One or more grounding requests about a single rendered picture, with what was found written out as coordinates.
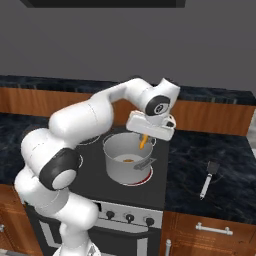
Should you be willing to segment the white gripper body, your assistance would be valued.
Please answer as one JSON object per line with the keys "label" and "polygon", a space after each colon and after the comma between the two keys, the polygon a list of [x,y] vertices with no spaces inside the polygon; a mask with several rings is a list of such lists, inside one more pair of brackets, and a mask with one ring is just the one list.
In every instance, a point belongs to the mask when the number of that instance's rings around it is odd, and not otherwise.
{"label": "white gripper body", "polygon": [[147,116],[140,111],[132,111],[126,122],[126,129],[153,138],[170,141],[175,131],[175,119],[170,114]]}

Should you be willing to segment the orange carrot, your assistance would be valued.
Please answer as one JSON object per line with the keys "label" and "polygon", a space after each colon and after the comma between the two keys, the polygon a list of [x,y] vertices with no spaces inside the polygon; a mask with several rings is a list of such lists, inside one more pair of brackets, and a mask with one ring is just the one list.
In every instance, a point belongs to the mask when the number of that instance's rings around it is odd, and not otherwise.
{"label": "orange carrot", "polygon": [[148,142],[148,135],[142,134],[140,142],[139,142],[139,149],[144,149],[145,144]]}

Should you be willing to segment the grey metal pot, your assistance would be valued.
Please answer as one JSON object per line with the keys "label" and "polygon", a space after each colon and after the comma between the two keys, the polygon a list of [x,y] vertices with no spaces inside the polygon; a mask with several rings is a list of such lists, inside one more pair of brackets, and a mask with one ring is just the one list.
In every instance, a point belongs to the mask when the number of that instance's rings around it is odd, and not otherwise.
{"label": "grey metal pot", "polygon": [[[115,182],[125,186],[137,186],[152,176],[152,158],[155,138],[149,138],[144,149],[139,149],[141,136],[133,132],[111,134],[103,140],[106,172]],[[123,160],[132,159],[133,163]]]}

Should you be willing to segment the black and steel range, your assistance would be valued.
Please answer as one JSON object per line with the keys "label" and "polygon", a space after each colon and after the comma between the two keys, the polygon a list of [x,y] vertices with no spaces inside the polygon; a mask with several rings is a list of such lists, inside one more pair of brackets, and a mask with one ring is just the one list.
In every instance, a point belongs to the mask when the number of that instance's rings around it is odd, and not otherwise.
{"label": "black and steel range", "polygon": [[[152,176],[145,183],[137,186],[125,186],[113,181],[106,172],[106,161],[103,152],[103,140],[111,134],[129,132],[123,127],[116,127],[109,133],[77,146],[83,163],[78,176],[70,190],[88,198],[97,204],[99,219],[95,226],[118,231],[138,233],[149,228],[162,228],[162,217],[165,201],[169,144],[156,140],[152,158]],[[107,211],[115,216],[109,220]],[[132,214],[135,219],[128,223],[125,216]],[[145,219],[151,217],[155,223],[148,227]]]}

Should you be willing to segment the narrow wooden cupboard door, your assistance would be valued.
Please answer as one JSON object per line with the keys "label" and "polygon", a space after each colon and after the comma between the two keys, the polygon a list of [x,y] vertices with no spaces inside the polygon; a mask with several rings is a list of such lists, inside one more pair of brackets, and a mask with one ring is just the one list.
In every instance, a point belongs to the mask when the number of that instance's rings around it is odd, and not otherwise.
{"label": "narrow wooden cupboard door", "polygon": [[166,240],[170,239],[172,242],[172,239],[174,237],[175,223],[176,223],[176,214],[174,212],[165,211],[163,214],[163,221],[162,221],[162,232],[161,232],[159,256],[165,256]]}

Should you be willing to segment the black oven door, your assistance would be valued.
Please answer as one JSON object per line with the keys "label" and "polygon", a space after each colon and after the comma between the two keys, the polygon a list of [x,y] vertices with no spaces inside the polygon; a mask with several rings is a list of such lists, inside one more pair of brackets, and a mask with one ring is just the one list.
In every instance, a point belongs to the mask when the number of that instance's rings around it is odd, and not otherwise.
{"label": "black oven door", "polygon": [[[31,206],[26,206],[25,211],[43,256],[53,256],[61,245],[61,222],[39,215]],[[89,230],[89,236],[102,256],[158,256],[161,230],[149,228],[147,231],[130,233],[94,226]]]}

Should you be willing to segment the wooden drawer front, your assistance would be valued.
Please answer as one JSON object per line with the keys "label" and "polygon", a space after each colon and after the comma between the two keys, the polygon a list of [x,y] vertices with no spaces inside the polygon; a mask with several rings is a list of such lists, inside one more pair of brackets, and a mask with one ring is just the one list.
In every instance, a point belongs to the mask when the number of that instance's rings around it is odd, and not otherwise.
{"label": "wooden drawer front", "polygon": [[[229,227],[232,236],[199,231],[195,226],[217,229]],[[176,214],[173,256],[256,256],[256,226],[233,221]]]}

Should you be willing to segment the wooden cupboard front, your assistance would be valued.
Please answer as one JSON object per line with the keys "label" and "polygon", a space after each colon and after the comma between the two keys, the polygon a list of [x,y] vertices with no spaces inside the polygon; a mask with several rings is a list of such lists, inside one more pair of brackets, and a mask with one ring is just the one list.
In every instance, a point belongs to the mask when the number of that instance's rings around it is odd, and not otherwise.
{"label": "wooden cupboard front", "polygon": [[11,185],[0,184],[0,248],[29,256],[43,256],[19,196]]}

